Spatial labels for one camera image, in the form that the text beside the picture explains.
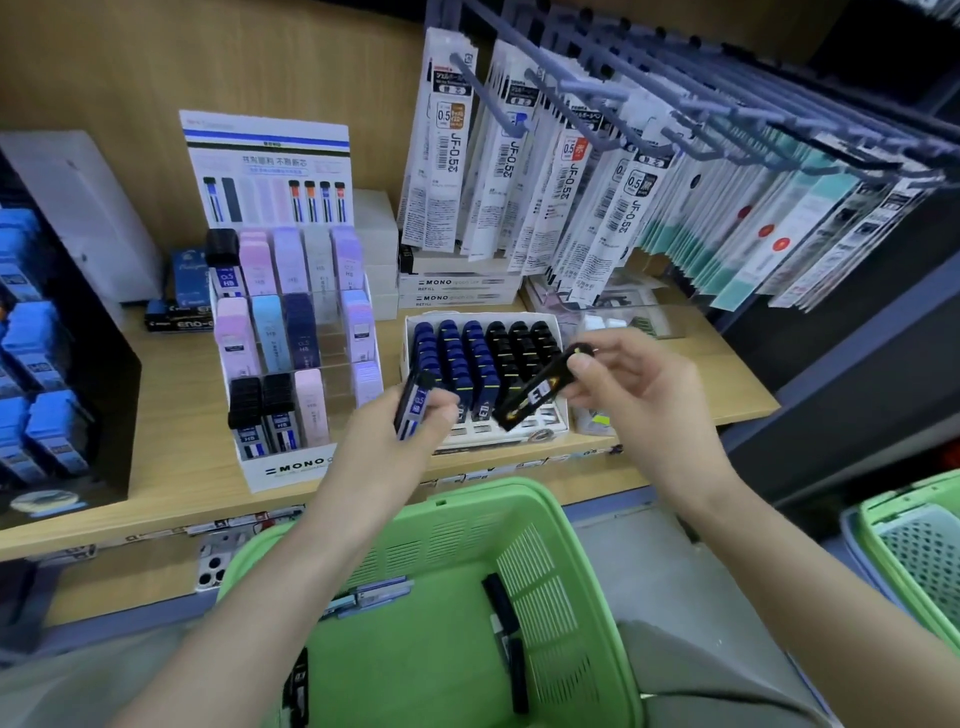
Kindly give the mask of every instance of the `metal peg hook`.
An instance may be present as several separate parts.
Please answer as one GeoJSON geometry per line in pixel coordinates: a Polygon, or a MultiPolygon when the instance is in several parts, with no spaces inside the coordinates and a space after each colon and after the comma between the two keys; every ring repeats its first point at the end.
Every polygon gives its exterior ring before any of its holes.
{"type": "Polygon", "coordinates": [[[487,109],[493,115],[493,118],[496,119],[496,123],[503,128],[504,132],[514,139],[520,139],[529,131],[525,124],[517,124],[516,122],[511,121],[510,117],[507,116],[504,110],[497,105],[496,98],[490,93],[490,90],[480,83],[480,79],[478,79],[476,74],[470,70],[470,67],[460,57],[459,53],[450,54],[450,62],[453,63],[462,74],[464,74],[464,78],[467,79],[467,83],[473,87],[473,90],[476,91],[477,97],[486,105],[487,109]]]}
{"type": "Polygon", "coordinates": [[[526,73],[523,75],[527,81],[540,90],[540,93],[542,93],[550,101],[550,103],[557,108],[563,117],[573,125],[574,129],[583,135],[584,139],[586,139],[594,149],[597,149],[600,152],[609,152],[620,146],[620,142],[616,139],[611,139],[609,137],[603,138],[599,136],[593,129],[587,126],[587,124],[584,123],[584,120],[577,115],[577,112],[571,109],[569,104],[564,101],[564,99],[562,99],[553,88],[544,83],[543,79],[541,79],[536,73],[528,68],[526,73]]]}
{"type": "MultiPolygon", "coordinates": [[[[722,159],[724,156],[724,153],[722,151],[712,151],[712,152],[700,151],[699,149],[694,147],[692,144],[690,144],[690,142],[684,139],[682,134],[678,134],[674,132],[672,129],[663,129],[660,131],[660,133],[663,135],[663,138],[668,139],[673,144],[676,144],[678,147],[680,147],[680,149],[683,150],[684,154],[696,159],[697,161],[715,161],[716,159],[722,159]]],[[[694,137],[697,139],[700,139],[702,142],[707,144],[707,146],[711,146],[710,142],[712,140],[709,139],[708,137],[696,132],[694,133],[694,137]]]]}

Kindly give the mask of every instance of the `barcode sticker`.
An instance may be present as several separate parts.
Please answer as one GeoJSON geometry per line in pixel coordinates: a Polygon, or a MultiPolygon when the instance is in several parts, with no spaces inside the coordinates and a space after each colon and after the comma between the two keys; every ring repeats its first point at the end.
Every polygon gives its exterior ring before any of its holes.
{"type": "Polygon", "coordinates": [[[594,213],[598,220],[603,220],[607,216],[607,210],[610,208],[610,203],[613,202],[613,195],[615,194],[616,187],[609,187],[604,193],[603,199],[600,200],[600,205],[597,206],[594,213]]]}
{"type": "Polygon", "coordinates": [[[623,199],[617,200],[610,220],[607,221],[607,230],[616,232],[617,228],[620,227],[620,223],[623,222],[623,217],[627,214],[628,209],[630,209],[630,203],[623,199]]]}
{"type": "Polygon", "coordinates": [[[493,173],[497,177],[510,177],[514,173],[514,164],[516,163],[516,156],[513,155],[513,150],[510,147],[510,144],[501,144],[500,150],[496,153],[496,167],[493,170],[493,173]],[[510,165],[510,174],[507,174],[507,165],[510,165]]]}
{"type": "Polygon", "coordinates": [[[437,169],[446,171],[446,166],[450,162],[450,137],[441,136],[437,143],[437,169]]]}

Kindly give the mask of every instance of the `blue lead container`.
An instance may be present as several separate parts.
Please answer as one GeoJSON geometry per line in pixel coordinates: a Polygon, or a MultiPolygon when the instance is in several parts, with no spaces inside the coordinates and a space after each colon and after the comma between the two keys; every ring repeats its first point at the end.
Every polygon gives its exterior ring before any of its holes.
{"type": "Polygon", "coordinates": [[[90,469],[87,446],[92,422],[70,390],[44,392],[30,408],[26,433],[68,473],[82,475],[90,469]]]}
{"type": "Polygon", "coordinates": [[[66,387],[70,344],[49,301],[20,303],[10,316],[0,347],[45,390],[66,387]]]}
{"type": "Polygon", "coordinates": [[[21,302],[42,300],[46,282],[46,260],[31,238],[18,228],[0,228],[0,283],[21,302]]]}
{"type": "Polygon", "coordinates": [[[24,437],[29,409],[23,397],[0,400],[0,463],[27,485],[37,485],[50,475],[24,437]]]}

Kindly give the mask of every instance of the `blue lead case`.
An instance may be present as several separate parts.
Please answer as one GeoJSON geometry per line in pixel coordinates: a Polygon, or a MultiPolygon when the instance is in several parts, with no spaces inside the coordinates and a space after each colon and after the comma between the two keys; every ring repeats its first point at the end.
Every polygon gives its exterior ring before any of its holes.
{"type": "Polygon", "coordinates": [[[403,384],[403,394],[394,415],[394,430],[398,440],[411,437],[426,415],[426,400],[437,379],[429,372],[411,372],[403,384]]]}
{"type": "Polygon", "coordinates": [[[93,419],[68,389],[45,392],[30,407],[26,434],[48,452],[71,475],[82,475],[89,469],[86,449],[89,427],[93,419]]]}
{"type": "Polygon", "coordinates": [[[10,316],[0,347],[46,390],[66,386],[70,347],[57,310],[49,301],[20,303],[10,316]]]}
{"type": "Polygon", "coordinates": [[[0,400],[0,463],[27,485],[37,485],[49,475],[24,438],[29,417],[30,404],[25,398],[0,400]]]}

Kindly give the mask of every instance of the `price barcode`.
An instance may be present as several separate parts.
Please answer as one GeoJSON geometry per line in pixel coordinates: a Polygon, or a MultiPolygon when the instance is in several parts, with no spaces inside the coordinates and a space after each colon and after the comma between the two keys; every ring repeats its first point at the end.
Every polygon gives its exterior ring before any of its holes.
{"type": "Polygon", "coordinates": [[[441,172],[446,171],[446,166],[450,162],[450,137],[441,136],[437,144],[437,169],[441,172]]]}
{"type": "Polygon", "coordinates": [[[623,218],[627,214],[628,209],[630,209],[630,203],[623,199],[617,200],[610,220],[607,221],[607,230],[616,232],[617,228],[620,227],[620,223],[623,222],[623,218]]]}

